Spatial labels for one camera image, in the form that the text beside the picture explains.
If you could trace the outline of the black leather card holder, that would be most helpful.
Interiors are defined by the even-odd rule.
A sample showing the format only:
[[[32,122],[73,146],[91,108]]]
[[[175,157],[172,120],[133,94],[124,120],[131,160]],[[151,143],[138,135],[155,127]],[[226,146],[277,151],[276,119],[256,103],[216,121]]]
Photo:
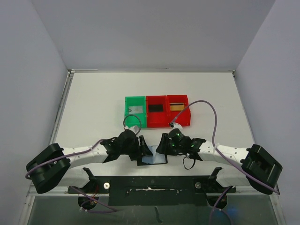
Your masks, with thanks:
[[[137,166],[146,166],[146,165],[162,165],[167,164],[167,155],[160,154],[156,152],[158,146],[150,146],[149,149],[152,153],[151,155],[146,155],[137,160]]]

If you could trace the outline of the red plastic bin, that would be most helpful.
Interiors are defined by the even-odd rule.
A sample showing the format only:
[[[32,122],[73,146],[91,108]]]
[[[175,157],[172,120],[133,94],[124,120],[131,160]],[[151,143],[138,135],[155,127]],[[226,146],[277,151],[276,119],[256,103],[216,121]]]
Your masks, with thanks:
[[[181,112],[172,112],[170,111],[170,103],[183,103],[184,106],[189,105],[188,96],[187,95],[167,95],[167,108],[169,109],[168,113],[168,124],[176,119],[175,122],[181,124],[183,127],[189,127],[191,123],[191,111],[190,109],[186,109],[181,115]]]
[[[146,96],[147,128],[168,127],[166,102],[166,95]]]

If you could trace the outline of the green plastic bin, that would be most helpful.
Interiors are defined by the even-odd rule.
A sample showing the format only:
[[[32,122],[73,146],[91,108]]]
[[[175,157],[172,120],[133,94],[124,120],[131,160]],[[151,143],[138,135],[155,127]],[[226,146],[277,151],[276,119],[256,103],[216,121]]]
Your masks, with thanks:
[[[129,116],[125,119],[125,125],[132,127],[137,125],[140,128],[147,127],[147,111],[146,111],[146,97],[145,96],[133,96],[125,97],[125,113],[124,117],[128,115],[135,115],[139,120],[134,116]]]

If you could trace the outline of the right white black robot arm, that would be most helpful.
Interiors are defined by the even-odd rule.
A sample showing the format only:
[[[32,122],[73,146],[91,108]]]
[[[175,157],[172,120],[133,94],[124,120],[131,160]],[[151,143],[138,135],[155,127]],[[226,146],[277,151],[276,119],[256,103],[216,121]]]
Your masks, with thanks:
[[[224,178],[217,177],[217,182],[223,187],[250,185],[263,194],[279,193],[276,185],[283,167],[260,145],[253,144],[250,148],[228,147],[201,138],[190,138],[175,128],[162,134],[156,152],[230,165],[245,175],[245,181],[229,174]]]

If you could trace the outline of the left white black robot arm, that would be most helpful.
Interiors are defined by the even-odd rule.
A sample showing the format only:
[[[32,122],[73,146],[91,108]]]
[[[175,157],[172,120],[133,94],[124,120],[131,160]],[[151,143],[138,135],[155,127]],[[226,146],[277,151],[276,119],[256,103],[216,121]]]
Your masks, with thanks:
[[[59,185],[68,170],[92,163],[107,163],[121,155],[139,160],[153,153],[143,136],[126,129],[117,137],[100,139],[92,146],[63,148],[52,143],[26,165],[25,178],[31,180],[37,193],[43,194]]]

